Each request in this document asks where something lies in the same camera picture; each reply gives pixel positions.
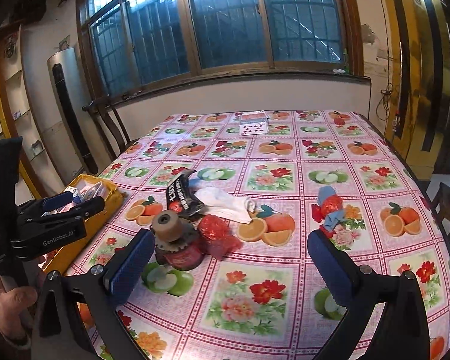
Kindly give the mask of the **person's left hand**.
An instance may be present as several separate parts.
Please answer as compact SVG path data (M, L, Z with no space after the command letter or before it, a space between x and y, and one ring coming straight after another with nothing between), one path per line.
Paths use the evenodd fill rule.
M9 344L21 350L27 350L31 340L20 314L28 311L37 297L37 291L30 286L6 291L0 278L0 333Z

